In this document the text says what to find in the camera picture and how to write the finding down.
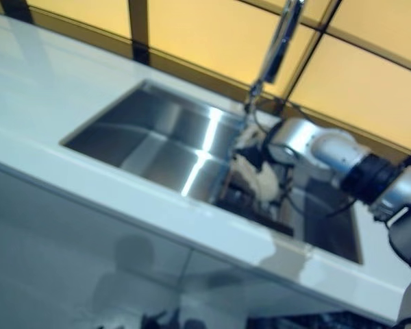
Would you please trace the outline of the black silver robot right hand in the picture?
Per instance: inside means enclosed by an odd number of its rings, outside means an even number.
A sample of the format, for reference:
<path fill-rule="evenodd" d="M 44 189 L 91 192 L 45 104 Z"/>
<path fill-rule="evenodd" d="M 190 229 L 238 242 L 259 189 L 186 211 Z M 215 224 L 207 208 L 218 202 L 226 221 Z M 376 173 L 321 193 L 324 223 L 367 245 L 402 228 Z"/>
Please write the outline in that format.
<path fill-rule="evenodd" d="M 248 125 L 236 138 L 234 154 L 244 157 L 257 172 L 262 170 L 263 164 L 273 164 L 264 145 L 266 133 L 256 124 Z"/>

